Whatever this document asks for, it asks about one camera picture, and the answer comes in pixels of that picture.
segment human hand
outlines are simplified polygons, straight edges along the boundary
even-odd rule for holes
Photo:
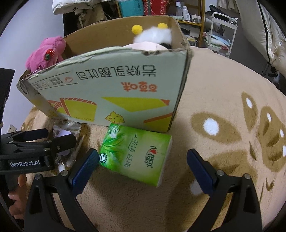
[[[25,208],[27,204],[27,177],[25,174],[21,174],[18,177],[18,186],[15,191],[8,193],[8,197],[15,200],[14,205],[11,205],[9,211],[15,219],[24,219]]]

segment white plush toy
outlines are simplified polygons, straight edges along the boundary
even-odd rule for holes
[[[157,27],[151,27],[143,31],[142,26],[134,25],[132,32],[136,35],[133,44],[126,45],[138,50],[157,51],[171,49],[171,30],[165,23],[159,23]]]

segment red fabric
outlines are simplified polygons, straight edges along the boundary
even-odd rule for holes
[[[151,3],[151,15],[165,15],[168,0],[150,0]],[[148,15],[148,2],[143,0],[144,15]]]

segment strawberry charm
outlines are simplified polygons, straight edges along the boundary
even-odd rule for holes
[[[53,58],[53,56],[55,55],[55,50],[53,49],[48,49],[46,54],[45,54],[45,60],[48,61],[51,58]]]

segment screw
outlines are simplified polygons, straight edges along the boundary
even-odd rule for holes
[[[63,171],[61,172],[61,175],[62,175],[62,176],[66,176],[67,174],[69,174],[69,171],[68,171],[68,170],[63,170]]]
[[[251,178],[251,176],[250,176],[248,173],[245,173],[245,174],[244,174],[244,177],[245,177],[246,179],[248,179],[248,180]]]
[[[35,179],[38,180],[41,178],[41,176],[42,176],[41,174],[37,174],[37,175],[35,175]]]
[[[223,170],[217,170],[217,174],[219,176],[223,176],[225,174],[225,172]]]

